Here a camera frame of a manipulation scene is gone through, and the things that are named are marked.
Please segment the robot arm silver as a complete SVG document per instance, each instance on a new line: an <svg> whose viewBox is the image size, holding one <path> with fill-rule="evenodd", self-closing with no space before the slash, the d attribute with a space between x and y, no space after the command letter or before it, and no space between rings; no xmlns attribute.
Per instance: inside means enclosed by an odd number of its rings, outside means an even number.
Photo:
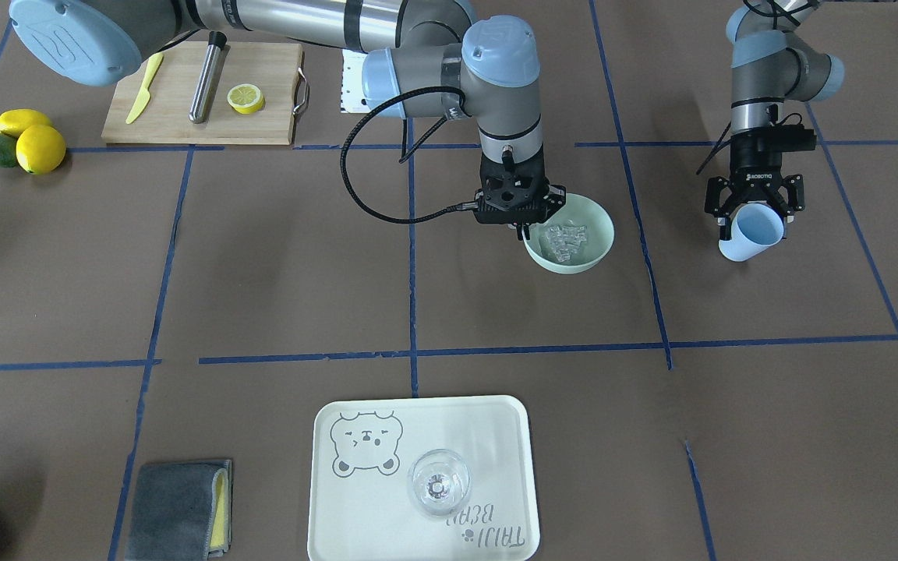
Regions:
<svg viewBox="0 0 898 561"><path fill-rule="evenodd" d="M363 53L368 113L340 149L345 187L347 153L371 118L474 118L480 185L445 213L471 212L528 239L566 203L546 177L536 36L517 16L482 20L468 1L13 1L9 18L37 59L88 86L115 84L203 30Z"/></svg>
<svg viewBox="0 0 898 561"><path fill-rule="evenodd" d="M783 106L828 99L845 78L839 58L796 33L819 7L818 1L746 1L727 22L733 100L730 123L710 156L728 150L728 175L708 180L703 203L721 241L731 238L749 203L764 203L785 224L805 208L803 177L783 174L783 155L814 150L817 136L801 116L784 116Z"/></svg>

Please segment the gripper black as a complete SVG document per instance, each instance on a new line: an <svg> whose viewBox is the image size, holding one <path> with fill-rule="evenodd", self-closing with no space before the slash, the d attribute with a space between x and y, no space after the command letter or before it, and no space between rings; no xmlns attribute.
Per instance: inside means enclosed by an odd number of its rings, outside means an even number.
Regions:
<svg viewBox="0 0 898 561"><path fill-rule="evenodd" d="M708 180L703 212L716 219L721 235L729 235L739 207L746 203L766 203L784 223L805 209L802 175L781 174L783 154L814 150L812 129L752 129L733 134L727 142L726 129L709 155L708 166L720 150L730 149L730 175Z"/></svg>
<svg viewBox="0 0 898 561"><path fill-rule="evenodd" d="M546 177L545 157L543 152L535 153L530 159L520 163L498 163L481 157L480 178L482 185L488 178L495 178L502 182L528 182L539 192L548 206L550 219L566 203L567 191L562 185L554 185ZM530 224L518 224L519 241L530 239Z"/></svg>

